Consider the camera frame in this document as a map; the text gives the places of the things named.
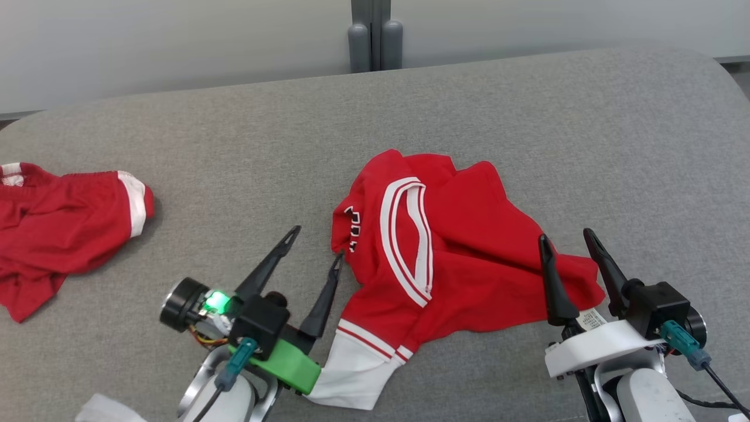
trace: cable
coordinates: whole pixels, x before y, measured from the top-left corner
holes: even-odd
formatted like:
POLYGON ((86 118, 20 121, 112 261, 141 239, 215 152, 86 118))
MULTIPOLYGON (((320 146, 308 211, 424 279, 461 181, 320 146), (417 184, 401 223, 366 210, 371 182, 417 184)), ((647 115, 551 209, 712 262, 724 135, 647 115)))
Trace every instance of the cable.
POLYGON ((189 326, 188 329, 190 330, 190 334, 193 335, 193 338, 195 338, 198 343, 201 344, 204 348, 209 348, 208 346, 219 346, 219 345, 225 345, 229 342, 229 340, 224 337, 223 339, 207 339, 198 333, 198 330, 195 328, 195 326, 189 326))
POLYGON ((687 394, 683 393, 680 390, 677 390, 676 388, 675 388, 675 391, 677 392, 677 394, 679 394, 680 398, 682 398, 686 402, 692 403, 694 405, 698 405, 700 407, 707 407, 707 408, 733 408, 733 409, 737 409, 737 405, 735 405, 733 403, 729 403, 729 402, 702 402, 700 400, 696 400, 696 399, 688 396, 687 394))
POLYGON ((706 370, 706 372, 708 372, 708 375, 711 375, 711 378, 713 378, 713 381, 716 383, 716 385, 721 388, 721 391, 724 391, 724 394, 729 397, 729 400, 731 400, 731 402, 737 406, 737 409, 741 411, 742 414, 744 414, 745 417, 748 418, 748 420, 750 420, 750 410, 740 404, 740 401, 729 390, 729 387, 727 387, 724 382, 722 382, 722 379, 719 378, 718 375, 716 375, 716 372, 713 372, 713 368, 711 368, 708 362, 703 363, 703 368, 706 370))
POLYGON ((214 395, 211 396, 211 399, 209 399, 208 402, 205 404, 205 406, 203 406, 198 416, 196 416, 195 419, 193 419, 193 422, 200 422, 200 420, 203 419, 206 413, 208 413, 209 410, 211 410, 211 406, 213 406, 214 403, 216 403, 216 399, 219 398, 219 394, 221 394, 221 391, 222 390, 219 388, 216 389, 216 391, 214 392, 214 395))

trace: red garment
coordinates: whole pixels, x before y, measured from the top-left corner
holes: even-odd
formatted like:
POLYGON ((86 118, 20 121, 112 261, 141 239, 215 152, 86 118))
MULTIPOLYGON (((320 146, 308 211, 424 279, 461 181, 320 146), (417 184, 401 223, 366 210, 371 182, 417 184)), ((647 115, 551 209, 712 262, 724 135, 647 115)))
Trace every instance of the red garment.
POLYGON ((60 289, 141 234, 151 189, 129 173, 55 176, 28 163, 0 167, 0 304, 22 322, 60 289))
MULTIPOLYGON (((458 171, 444 155, 390 150, 364 166, 334 211, 331 237, 362 288, 308 399, 372 408, 421 344, 546 319, 542 230, 502 186, 486 161, 458 171)), ((592 260, 558 255, 557 267, 580 309, 604 299, 592 260)))

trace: gray fabric surface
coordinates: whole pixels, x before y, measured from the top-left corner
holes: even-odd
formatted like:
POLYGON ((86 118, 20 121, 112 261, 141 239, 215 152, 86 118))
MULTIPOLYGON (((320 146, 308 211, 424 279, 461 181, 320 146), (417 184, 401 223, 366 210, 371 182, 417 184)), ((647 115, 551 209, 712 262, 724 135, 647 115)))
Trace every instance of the gray fabric surface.
MULTIPOLYGON (((458 167, 491 161, 565 253, 585 255, 581 230, 594 228, 627 275, 669 281, 694 302, 715 370, 750 402, 749 141, 750 103, 731 77, 666 48, 138 95, 27 117, 0 132, 0 161, 127 170, 153 188, 157 216, 26 323, 0 315, 0 420, 72 420, 97 392, 172 420, 204 352, 159 324, 165 293, 184 276, 233 288, 300 224, 268 286, 299 323, 333 258, 332 210, 388 148, 449 154, 458 167)), ((345 271, 331 323, 356 286, 345 271)), ((559 334, 541 322, 456 333, 398 370, 372 412, 285 393, 269 420, 586 420, 575 381, 546 375, 559 334)), ((684 360, 669 371, 685 392, 722 398, 684 360)))

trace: white cloth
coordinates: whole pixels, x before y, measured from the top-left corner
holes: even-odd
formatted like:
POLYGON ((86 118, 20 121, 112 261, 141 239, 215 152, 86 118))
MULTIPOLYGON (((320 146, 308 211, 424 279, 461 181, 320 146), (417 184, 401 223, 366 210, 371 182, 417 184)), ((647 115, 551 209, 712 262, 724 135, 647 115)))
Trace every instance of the white cloth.
POLYGON ((146 422, 133 409, 99 393, 81 408, 75 422, 146 422))
POLYGON ((346 336, 336 335, 315 387, 307 397, 319 405, 372 410, 393 372, 404 364, 386 360, 346 336))

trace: green led light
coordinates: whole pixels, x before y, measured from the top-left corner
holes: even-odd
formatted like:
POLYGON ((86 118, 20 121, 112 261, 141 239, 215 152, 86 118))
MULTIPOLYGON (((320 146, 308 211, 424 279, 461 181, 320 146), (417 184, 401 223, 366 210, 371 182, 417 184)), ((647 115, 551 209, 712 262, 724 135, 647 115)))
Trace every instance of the green led light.
POLYGON ((225 295, 224 293, 215 291, 214 293, 211 293, 211 296, 206 298, 203 307, 206 309, 215 310, 216 312, 223 314, 227 308, 227 304, 230 302, 229 298, 230 297, 225 295))

